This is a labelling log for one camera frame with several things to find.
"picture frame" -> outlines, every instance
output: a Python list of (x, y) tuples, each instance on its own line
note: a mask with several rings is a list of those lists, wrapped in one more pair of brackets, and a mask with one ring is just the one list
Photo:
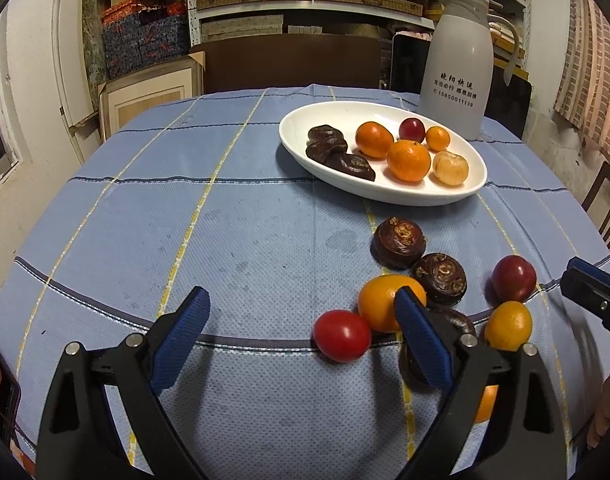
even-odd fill
[(205, 53), (196, 52), (101, 84), (102, 142), (149, 108), (202, 95), (204, 67)]

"curtain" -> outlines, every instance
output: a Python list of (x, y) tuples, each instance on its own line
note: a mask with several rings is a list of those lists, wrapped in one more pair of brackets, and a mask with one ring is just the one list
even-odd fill
[(610, 156), (610, 24), (594, 0), (570, 0), (565, 68), (554, 109)]

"plate rim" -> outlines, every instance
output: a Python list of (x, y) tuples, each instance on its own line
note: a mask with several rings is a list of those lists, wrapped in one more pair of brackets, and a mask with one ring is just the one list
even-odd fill
[(311, 107), (317, 107), (317, 106), (321, 106), (321, 105), (340, 105), (340, 104), (347, 104), (347, 103), (360, 103), (360, 104), (370, 104), (370, 105), (375, 105), (379, 108), (390, 108), (392, 110), (400, 110), (403, 112), (407, 112), (409, 114), (412, 114), (415, 117), (418, 118), (422, 118), (422, 119), (427, 119), (428, 121), (431, 121), (433, 123), (439, 124), (441, 127), (445, 128), (450, 135), (456, 136), (459, 139), (461, 139), (463, 142), (467, 143), (469, 145), (469, 147), (473, 150), (473, 152), (476, 154), (478, 160), (480, 161), (480, 163), (482, 164), (483, 167), (483, 178), (482, 178), (482, 182), (476, 184), (474, 187), (471, 187), (467, 190), (450, 190), (448, 188), (445, 189), (441, 189), (439, 193), (427, 193), (423, 190), (419, 190), (419, 189), (412, 189), (412, 188), (391, 188), (391, 187), (387, 187), (384, 184), (380, 184), (377, 182), (372, 182), (371, 180), (365, 180), (365, 179), (360, 179), (361, 182), (356, 182), (354, 179), (352, 179), (351, 181), (348, 182), (354, 182), (356, 185), (360, 186), (366, 186), (367, 188), (371, 188), (374, 190), (381, 190), (383, 192), (387, 192), (387, 193), (395, 193), (395, 194), (400, 194), (403, 196), (408, 196), (408, 197), (418, 197), (418, 198), (426, 198), (426, 199), (449, 199), (449, 198), (465, 198), (467, 196), (470, 196), (476, 192), (478, 192), (479, 190), (481, 190), (483, 188), (483, 186), (486, 184), (487, 182), (487, 165), (485, 163), (485, 160), (483, 159), (483, 157), (480, 155), (480, 153), (478, 153), (478, 150), (471, 145), (471, 143), (467, 140), (464, 139), (462, 136), (460, 136), (459, 134), (457, 134), (456, 132), (454, 132), (453, 130), (451, 130), (450, 128), (444, 126), (443, 124), (440, 124), (438, 121), (435, 121), (429, 117), (426, 117), (424, 115), (418, 114), (416, 112), (413, 112), (411, 110), (405, 110), (404, 108), (397, 108), (395, 106), (390, 106), (390, 105), (384, 105), (381, 103), (375, 103), (375, 102), (371, 102), (371, 101), (351, 101), (351, 100), (342, 100), (342, 101), (324, 101), (321, 103), (311, 103), (308, 105), (304, 105), (301, 106), (299, 108), (296, 108), (295, 110), (292, 110), (291, 112), (289, 112), (288, 114), (286, 114), (281, 120), (280, 123), (278, 124), (278, 135), (280, 137), (280, 142), (281, 144), (285, 147), (285, 149), (290, 152), (291, 156), (293, 156), (296, 161), (300, 164), (301, 160), (306, 160), (306, 162), (311, 162), (313, 164), (317, 165), (317, 170), (321, 170), (323, 174), (327, 174), (329, 175), (330, 178), (351, 178), (351, 175), (345, 175), (344, 173), (341, 173), (339, 171), (336, 170), (332, 170), (331, 168), (328, 168), (327, 166), (325, 166), (324, 164), (319, 164), (317, 163), (315, 160), (310, 160), (308, 159), (306, 156), (301, 155), (300, 153), (296, 152), (295, 150), (290, 148), (290, 143), (287, 142), (287, 140), (285, 139), (285, 135), (283, 132), (283, 127), (286, 123), (286, 121), (294, 114), (296, 114), (297, 112), (303, 110), (304, 108), (311, 108)]

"white thermos jug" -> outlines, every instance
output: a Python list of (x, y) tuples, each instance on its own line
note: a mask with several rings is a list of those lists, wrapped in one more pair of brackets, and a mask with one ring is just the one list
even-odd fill
[(504, 71), (509, 85), (520, 51), (516, 28), (489, 13), (489, 0), (440, 0), (445, 11), (427, 56), (418, 113), (451, 128), (465, 139), (479, 137), (494, 69), (490, 22), (514, 35), (514, 52)]

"oval white plate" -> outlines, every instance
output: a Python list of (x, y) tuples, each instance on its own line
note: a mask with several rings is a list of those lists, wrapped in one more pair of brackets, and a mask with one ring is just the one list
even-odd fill
[[(376, 181), (371, 182), (332, 170), (323, 164), (314, 162), (305, 154), (307, 134), (314, 126), (329, 124), (338, 128), (349, 145), (348, 153), (361, 155), (354, 141), (358, 126), (367, 121), (376, 121), (386, 127), (398, 140), (398, 127), (408, 117), (419, 118), (425, 129), (431, 126), (442, 126), (422, 115), (400, 108), (366, 102), (332, 101), (303, 106), (290, 112), (280, 122), (278, 131), (282, 145), (307, 171), (332, 186), (371, 200), (400, 205), (443, 205), (457, 202), (483, 187), (487, 180), (487, 167), (482, 157), (465, 139), (445, 127), (451, 135), (448, 150), (464, 156), (469, 163), (469, 176), (463, 184), (456, 187), (438, 184), (432, 178), (432, 170), (422, 182), (406, 184), (389, 176), (389, 172), (384, 173), (384, 170), (387, 169), (386, 161), (366, 157), (376, 172)], [(435, 154), (432, 152), (430, 154), (433, 161)]]

